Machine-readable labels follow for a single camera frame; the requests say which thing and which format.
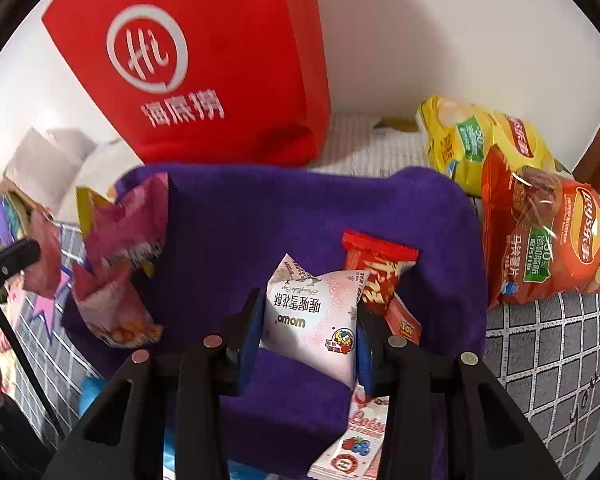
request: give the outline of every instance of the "red bag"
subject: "red bag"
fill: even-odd
[[[299,166],[322,147],[317,0],[53,0],[43,23],[145,162]]]

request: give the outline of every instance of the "pink and white snack package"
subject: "pink and white snack package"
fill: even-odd
[[[362,386],[356,386],[347,431],[320,455],[307,476],[316,480],[375,480],[388,409],[389,397],[373,399],[365,395]]]
[[[312,276],[286,254],[267,283],[264,348],[353,389],[356,308],[368,276],[368,270]]]

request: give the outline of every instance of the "purple cloth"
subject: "purple cloth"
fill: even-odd
[[[127,173],[117,190],[158,171],[170,176],[167,243],[152,286],[139,286],[155,321],[165,326],[154,351],[181,350],[216,332],[225,315],[241,310],[252,286],[266,286],[285,253],[312,274],[341,269],[342,232],[353,229],[420,249],[398,293],[422,324],[423,348],[482,355],[487,300],[480,227],[464,192],[446,176],[426,168],[359,178],[163,164]],[[62,325],[105,376],[129,355],[91,335],[71,300]],[[302,477],[345,431],[349,403],[343,384],[261,349],[245,394],[222,399],[227,456]]]

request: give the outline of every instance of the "gray checkered cloth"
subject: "gray checkered cloth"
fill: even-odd
[[[62,226],[62,264],[81,263],[84,245],[74,226]],[[78,421],[82,380],[98,373],[60,326],[68,290],[58,298],[51,340],[43,321],[30,320],[28,294],[16,333],[61,424]],[[499,378],[547,445],[568,480],[575,480],[600,420],[600,294],[556,294],[489,312],[484,362]],[[20,366],[15,400],[42,440],[58,436]]]

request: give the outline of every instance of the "snack package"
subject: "snack package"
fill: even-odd
[[[488,108],[434,95],[420,105],[416,122],[429,165],[473,196],[480,196],[482,165],[494,144],[514,170],[562,168],[531,123]]]
[[[401,274],[416,264],[420,251],[349,230],[342,234],[342,245],[347,250],[345,269],[369,271],[362,299],[384,317]]]
[[[530,166],[513,173],[494,146],[482,201],[489,306],[600,290],[600,196],[589,184]]]
[[[40,258],[24,270],[24,290],[43,298],[53,298],[60,283],[60,228],[34,209],[29,237],[40,245]]]
[[[106,199],[91,190],[77,191],[76,199],[87,257],[96,276],[129,260],[152,277],[166,240],[168,175],[154,174],[117,204],[105,204]]]
[[[114,348],[137,348],[155,343],[163,327],[154,324],[130,281],[131,263],[122,260],[93,276],[74,265],[75,304],[90,332]]]
[[[307,472],[317,480],[378,476],[389,397],[372,399],[359,384],[351,398],[347,431],[334,442]]]
[[[412,343],[420,345],[420,336],[422,335],[422,325],[415,316],[408,311],[400,296],[394,294],[389,302],[389,307],[384,314],[384,320],[394,335],[401,335]]]
[[[367,270],[312,276],[286,254],[267,283],[264,347],[353,388],[356,307],[368,276]]]

